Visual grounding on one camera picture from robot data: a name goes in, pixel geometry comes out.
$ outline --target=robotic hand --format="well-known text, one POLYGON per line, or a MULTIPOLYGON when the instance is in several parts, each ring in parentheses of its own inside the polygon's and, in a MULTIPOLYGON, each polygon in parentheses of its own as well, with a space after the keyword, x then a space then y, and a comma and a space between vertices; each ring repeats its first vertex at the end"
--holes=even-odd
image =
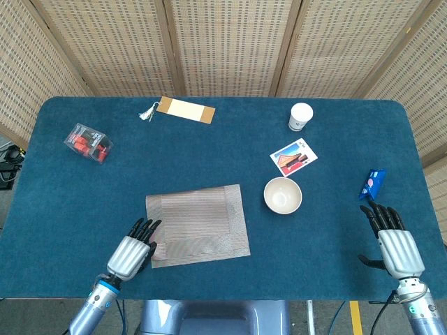
POLYGON ((360 209, 368 217, 383 260, 369 260, 364 255, 358 258, 368 267, 386 270, 399 281, 399 287, 386 304, 403 304, 414 334, 447 335, 430 290, 419 280, 425 267, 413 236, 393 208, 385 208, 373 201, 369 201, 369 205, 372 210, 366 206, 360 206, 360 209))
POLYGON ((121 282, 130 281, 143 270, 155 252, 156 242, 149 242, 161 220, 148 220, 140 228, 138 220, 125 236, 107 263, 108 275, 100 275, 93 291, 68 328, 71 335, 90 335, 101 321, 121 289, 121 282))

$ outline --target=white tassel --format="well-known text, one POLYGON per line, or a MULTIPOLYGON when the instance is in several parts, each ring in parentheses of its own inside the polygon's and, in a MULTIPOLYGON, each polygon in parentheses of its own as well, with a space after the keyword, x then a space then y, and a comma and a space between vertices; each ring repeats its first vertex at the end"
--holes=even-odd
POLYGON ((154 104, 152 105, 152 107, 150 107, 150 109, 148 109, 146 112, 144 112, 144 113, 140 113, 140 114, 139 114, 139 115, 140 115, 140 119, 142 119, 142 120, 148 120, 148 122, 150 122, 151 119, 152 119, 152 117, 154 116, 154 107, 155 107, 155 104, 156 104, 156 103, 154 103, 154 104))

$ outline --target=paper cup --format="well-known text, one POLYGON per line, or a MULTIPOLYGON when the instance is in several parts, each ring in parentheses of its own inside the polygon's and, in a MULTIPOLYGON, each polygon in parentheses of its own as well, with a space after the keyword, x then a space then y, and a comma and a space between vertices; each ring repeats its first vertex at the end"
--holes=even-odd
POLYGON ((288 127, 293 131, 300 131, 314 116, 314 110, 306 103, 296 103, 291 110, 288 127))

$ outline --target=clear plastic box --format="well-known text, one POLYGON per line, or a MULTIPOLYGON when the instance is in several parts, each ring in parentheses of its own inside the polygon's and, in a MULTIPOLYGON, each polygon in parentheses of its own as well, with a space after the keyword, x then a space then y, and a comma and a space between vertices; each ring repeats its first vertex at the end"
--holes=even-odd
POLYGON ((84 157, 90 157, 101 164, 113 146, 113 143, 105 134, 83 124, 76 124, 64 143, 73 151, 84 157))

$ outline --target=blue felt tablecloth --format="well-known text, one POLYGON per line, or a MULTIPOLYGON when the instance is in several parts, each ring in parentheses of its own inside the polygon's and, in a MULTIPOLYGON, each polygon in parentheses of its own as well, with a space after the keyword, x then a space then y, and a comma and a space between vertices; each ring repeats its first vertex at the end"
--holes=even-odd
POLYGON ((366 268, 379 258, 358 195, 370 168, 387 176, 378 202, 413 233, 435 297, 447 297, 447 259, 404 108, 386 100, 184 98, 216 108, 212 124, 156 113, 159 98, 52 98, 41 108, 0 237, 0 297, 85 297, 145 196, 240 184, 251 256, 146 269, 129 299, 385 299, 397 282, 366 268), (314 118, 288 128, 294 103, 314 118), (64 139, 79 122, 114 147, 103 165, 64 139), (291 175, 303 192, 291 215, 272 213, 269 155, 303 137, 318 160, 291 175))

